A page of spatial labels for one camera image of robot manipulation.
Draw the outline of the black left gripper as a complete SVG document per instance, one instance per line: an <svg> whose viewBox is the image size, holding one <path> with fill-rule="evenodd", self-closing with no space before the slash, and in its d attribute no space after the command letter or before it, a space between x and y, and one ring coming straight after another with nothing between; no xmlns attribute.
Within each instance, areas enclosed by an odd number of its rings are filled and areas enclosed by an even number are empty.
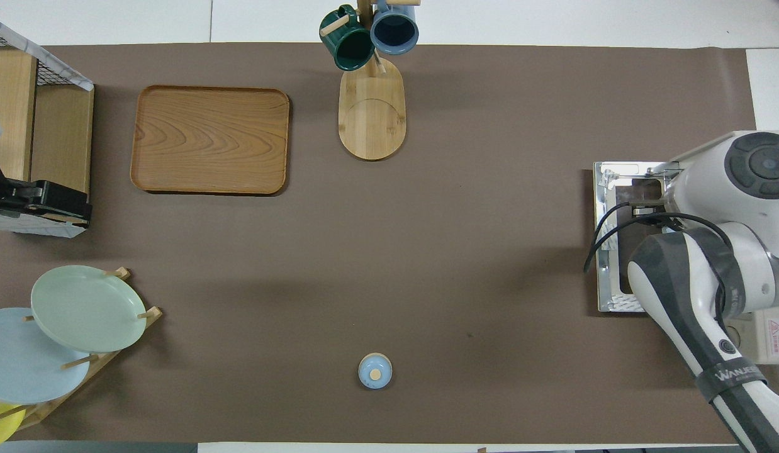
<svg viewBox="0 0 779 453"><path fill-rule="evenodd" d="M39 198L47 187L50 215L69 218L71 223L89 223L91 205L85 192L50 181L33 182L7 178L0 167L0 209L24 209L33 198Z"/></svg>

